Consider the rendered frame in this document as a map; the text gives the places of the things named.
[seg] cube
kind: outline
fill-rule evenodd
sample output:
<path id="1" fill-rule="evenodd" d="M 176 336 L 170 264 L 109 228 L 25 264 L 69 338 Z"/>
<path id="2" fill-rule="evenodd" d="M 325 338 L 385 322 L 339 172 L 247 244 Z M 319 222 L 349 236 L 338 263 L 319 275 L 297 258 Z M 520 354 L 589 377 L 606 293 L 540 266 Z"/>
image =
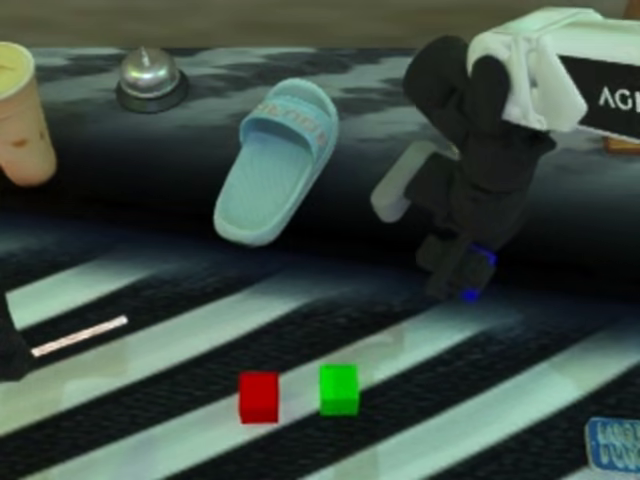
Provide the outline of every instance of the cube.
<path id="1" fill-rule="evenodd" d="M 354 416 L 360 408 L 358 368 L 355 365 L 320 367 L 320 415 Z"/>
<path id="2" fill-rule="evenodd" d="M 238 414 L 243 424 L 278 423 L 280 388 L 276 372 L 242 372 Z"/>

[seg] green cube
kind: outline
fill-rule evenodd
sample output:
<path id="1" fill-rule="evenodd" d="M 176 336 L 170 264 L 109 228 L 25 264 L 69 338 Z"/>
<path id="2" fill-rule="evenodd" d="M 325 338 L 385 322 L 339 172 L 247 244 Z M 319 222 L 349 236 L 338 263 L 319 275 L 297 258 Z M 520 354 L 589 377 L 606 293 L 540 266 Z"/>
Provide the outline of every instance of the green cube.
<path id="1" fill-rule="evenodd" d="M 358 367 L 323 365 L 320 367 L 320 415 L 353 416 L 360 408 Z"/>

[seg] bell base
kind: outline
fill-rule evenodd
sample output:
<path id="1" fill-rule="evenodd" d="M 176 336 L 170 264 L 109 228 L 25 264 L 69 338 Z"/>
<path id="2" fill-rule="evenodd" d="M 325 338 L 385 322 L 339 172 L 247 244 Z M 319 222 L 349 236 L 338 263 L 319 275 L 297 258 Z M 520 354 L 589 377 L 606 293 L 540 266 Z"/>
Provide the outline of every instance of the bell base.
<path id="1" fill-rule="evenodd" d="M 118 86 L 116 87 L 116 99 L 120 106 L 130 112 L 143 114 L 161 113 L 171 110 L 180 105 L 187 98 L 188 94 L 189 80 L 182 71 L 180 71 L 180 78 L 175 88 L 161 97 L 134 97 L 122 88 L 120 82 L 118 82 Z"/>

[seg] red cube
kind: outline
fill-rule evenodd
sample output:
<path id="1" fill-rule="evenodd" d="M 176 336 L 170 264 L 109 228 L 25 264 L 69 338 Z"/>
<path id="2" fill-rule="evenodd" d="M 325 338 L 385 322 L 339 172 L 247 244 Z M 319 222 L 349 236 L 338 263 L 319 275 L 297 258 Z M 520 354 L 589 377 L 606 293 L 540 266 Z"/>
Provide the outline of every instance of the red cube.
<path id="1" fill-rule="evenodd" d="M 278 423 L 280 389 L 276 372 L 243 372 L 238 384 L 242 423 Z"/>

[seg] black label on robot arm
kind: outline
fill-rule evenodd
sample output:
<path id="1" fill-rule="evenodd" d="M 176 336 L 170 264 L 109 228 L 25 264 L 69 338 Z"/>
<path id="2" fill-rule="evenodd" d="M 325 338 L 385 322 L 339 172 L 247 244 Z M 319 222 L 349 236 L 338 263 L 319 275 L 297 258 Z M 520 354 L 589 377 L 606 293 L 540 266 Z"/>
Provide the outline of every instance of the black label on robot arm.
<path id="1" fill-rule="evenodd" d="M 560 57 L 589 105 L 580 125 L 640 141 L 640 67 Z"/>

